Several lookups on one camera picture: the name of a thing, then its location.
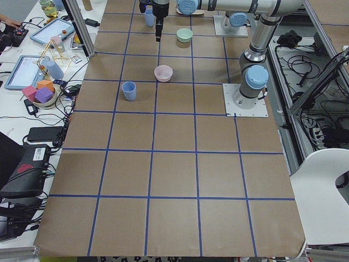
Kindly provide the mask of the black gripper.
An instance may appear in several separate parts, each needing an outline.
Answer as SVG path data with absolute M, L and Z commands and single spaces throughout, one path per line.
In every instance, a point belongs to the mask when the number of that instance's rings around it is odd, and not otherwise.
M 155 37 L 157 42 L 161 42 L 164 18 L 169 14 L 169 0 L 139 0 L 139 9 L 145 13 L 148 5 L 152 6 L 153 15 L 156 18 Z

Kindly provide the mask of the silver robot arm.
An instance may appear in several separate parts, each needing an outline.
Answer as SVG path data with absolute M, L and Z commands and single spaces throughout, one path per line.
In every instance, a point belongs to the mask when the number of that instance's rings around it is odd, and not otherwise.
M 281 19 L 296 11 L 302 4 L 303 1 L 177 1 L 177 8 L 184 15 L 191 15 L 197 9 L 260 15 L 250 45 L 239 59 L 242 83 L 239 90 L 232 95 L 233 102 L 238 107 L 252 109 L 268 82 L 269 74 L 262 64 L 265 62 L 270 40 Z
M 226 11 L 220 27 L 224 36 L 247 37 L 247 28 L 251 28 L 251 22 L 247 13 Z

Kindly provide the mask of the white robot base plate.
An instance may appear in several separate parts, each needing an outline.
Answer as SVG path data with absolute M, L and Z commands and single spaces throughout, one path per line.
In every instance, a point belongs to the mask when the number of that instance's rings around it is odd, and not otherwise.
M 256 98 L 246 98 L 240 93 L 240 84 L 223 84 L 226 116 L 228 117 L 268 117 L 263 92 Z

